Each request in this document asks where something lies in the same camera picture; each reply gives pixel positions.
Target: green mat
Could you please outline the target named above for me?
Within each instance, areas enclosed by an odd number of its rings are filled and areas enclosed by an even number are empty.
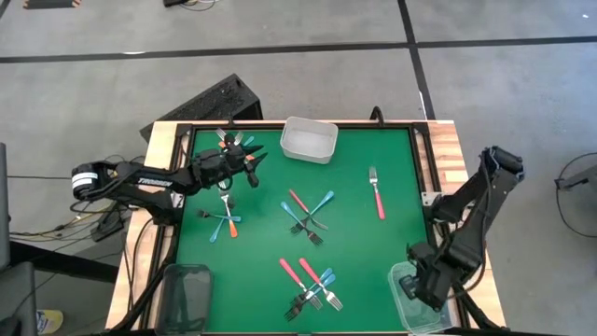
[[[199,218],[199,209],[223,215],[224,204],[216,188],[187,198],[177,262],[206,264],[214,273],[214,296],[206,331],[211,332],[322,332],[403,331],[388,273],[406,260],[406,245],[426,239],[409,134],[406,130],[340,130],[336,152],[327,165],[296,161],[280,148],[281,131],[245,131],[253,145],[269,152],[257,170],[260,185],[251,189],[244,175],[236,175],[232,195],[239,236],[231,239],[225,223],[217,241],[209,238],[219,223]],[[217,146],[213,131],[198,132],[194,153]],[[368,167],[378,170],[386,220],[379,220]],[[329,190],[334,199],[315,217],[329,231],[314,229],[322,237],[313,245],[280,206],[286,201],[298,217],[304,212],[292,200],[293,189],[313,209]],[[331,267],[336,282],[329,289],[344,308],[336,311],[320,294],[324,307],[303,312],[287,322],[284,313],[300,293],[279,264],[285,258],[306,286],[311,278],[299,265],[310,262],[317,273]]]

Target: black box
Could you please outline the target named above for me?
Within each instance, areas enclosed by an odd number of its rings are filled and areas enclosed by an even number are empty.
[[[188,102],[175,108],[161,120],[263,120],[259,98],[232,74]],[[153,122],[139,131],[149,142]]]

